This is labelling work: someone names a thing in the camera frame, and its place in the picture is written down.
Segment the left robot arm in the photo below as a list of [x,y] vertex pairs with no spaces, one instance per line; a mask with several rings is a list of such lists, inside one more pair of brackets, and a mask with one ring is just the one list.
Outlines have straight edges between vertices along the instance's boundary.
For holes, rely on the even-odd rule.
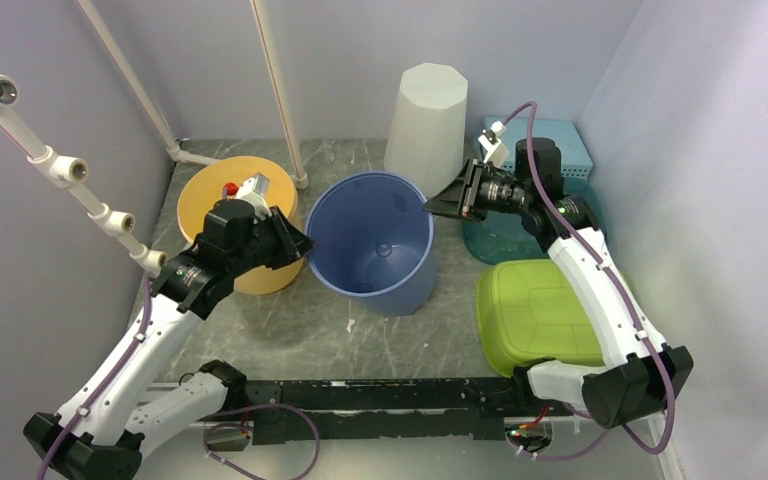
[[131,479],[142,461],[190,423],[239,417],[251,400],[246,376],[213,360],[162,397],[138,404],[171,354],[252,269],[277,270],[315,247],[276,206],[220,200],[193,243],[146,286],[142,312],[79,391],[56,412],[38,412],[23,434],[40,456],[38,478]]

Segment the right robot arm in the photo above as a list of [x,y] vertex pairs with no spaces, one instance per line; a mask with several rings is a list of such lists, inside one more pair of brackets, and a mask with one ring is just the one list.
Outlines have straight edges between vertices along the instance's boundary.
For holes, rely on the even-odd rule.
[[480,222],[488,212],[515,214],[572,287],[601,350],[602,364],[585,367],[544,357],[524,367],[511,388],[517,411],[534,415],[549,400],[582,407],[612,429],[665,413],[671,424],[677,397],[694,366],[685,347],[672,347],[648,320],[617,272],[600,222],[588,202],[564,191],[562,154],[537,137],[515,147],[507,172],[473,159],[427,200],[426,211]]

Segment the beige bucket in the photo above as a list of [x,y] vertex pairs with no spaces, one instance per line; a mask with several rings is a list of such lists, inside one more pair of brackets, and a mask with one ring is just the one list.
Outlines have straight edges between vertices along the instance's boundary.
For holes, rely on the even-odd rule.
[[[210,207],[221,199],[222,188],[229,182],[236,185],[261,173],[269,180],[266,201],[277,206],[298,229],[302,227],[299,198],[293,180],[277,163],[255,156],[236,156],[203,168],[189,180],[177,203],[179,229],[187,241],[203,230],[204,217]],[[304,262],[299,260],[278,270],[259,267],[235,280],[235,290],[248,295],[266,295],[288,286],[299,274]]]

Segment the light blue perforated basket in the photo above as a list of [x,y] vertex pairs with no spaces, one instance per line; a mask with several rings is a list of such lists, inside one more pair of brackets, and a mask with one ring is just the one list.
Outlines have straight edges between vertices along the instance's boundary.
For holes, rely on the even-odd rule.
[[[515,145],[526,137],[527,125],[526,117],[516,117],[507,123],[506,131],[501,135],[502,143],[509,150],[501,168],[511,174],[515,172]],[[533,134],[555,142],[561,152],[561,173],[565,178],[589,179],[593,162],[572,122],[538,119]]]

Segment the translucent white bucket liner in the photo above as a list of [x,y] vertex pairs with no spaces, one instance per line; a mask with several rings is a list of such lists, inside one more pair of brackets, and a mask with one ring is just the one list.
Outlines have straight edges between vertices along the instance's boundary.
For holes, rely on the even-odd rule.
[[468,80],[448,65],[403,72],[383,160],[431,198],[463,166]]

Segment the blue bucket rim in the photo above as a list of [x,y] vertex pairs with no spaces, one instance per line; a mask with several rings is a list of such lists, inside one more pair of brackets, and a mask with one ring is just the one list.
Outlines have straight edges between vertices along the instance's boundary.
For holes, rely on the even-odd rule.
[[368,171],[327,188],[307,215],[313,275],[385,316],[410,316],[437,279],[435,226],[425,195],[403,176]]

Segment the lime green tub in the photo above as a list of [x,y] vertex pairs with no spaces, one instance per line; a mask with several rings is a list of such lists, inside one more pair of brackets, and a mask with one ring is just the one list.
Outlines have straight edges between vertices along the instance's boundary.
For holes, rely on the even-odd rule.
[[483,272],[477,282],[476,324],[487,363],[503,377],[542,358],[604,365],[584,307],[548,259],[502,262]]

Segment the teal transparent tub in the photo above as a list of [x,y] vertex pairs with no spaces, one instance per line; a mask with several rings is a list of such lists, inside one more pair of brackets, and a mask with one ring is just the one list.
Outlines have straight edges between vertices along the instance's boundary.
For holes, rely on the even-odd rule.
[[[605,237],[608,237],[608,222],[592,186],[584,179],[565,177],[564,193],[586,200],[595,213]],[[462,222],[461,236],[467,251],[477,260],[489,265],[514,260],[549,258],[537,240],[522,228],[520,217],[514,214],[488,212],[483,222]]]

